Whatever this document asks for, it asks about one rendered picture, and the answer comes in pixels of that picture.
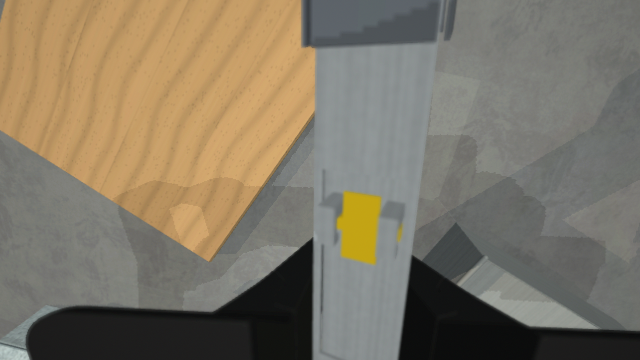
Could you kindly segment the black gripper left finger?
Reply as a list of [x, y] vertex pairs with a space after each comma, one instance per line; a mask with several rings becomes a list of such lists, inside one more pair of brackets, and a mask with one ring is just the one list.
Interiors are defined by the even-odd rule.
[[30, 360], [313, 360], [314, 237], [213, 312], [77, 305], [36, 320]]

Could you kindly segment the light wooden board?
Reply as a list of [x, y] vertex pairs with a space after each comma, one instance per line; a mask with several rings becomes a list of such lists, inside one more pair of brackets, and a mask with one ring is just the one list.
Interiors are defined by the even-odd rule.
[[0, 130], [211, 262], [315, 116], [301, 0], [6, 0]]

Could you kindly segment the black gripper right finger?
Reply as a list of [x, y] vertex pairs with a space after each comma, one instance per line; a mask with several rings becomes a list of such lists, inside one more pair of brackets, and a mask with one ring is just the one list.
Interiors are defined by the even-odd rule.
[[640, 360], [640, 331], [528, 326], [412, 255], [398, 360]]

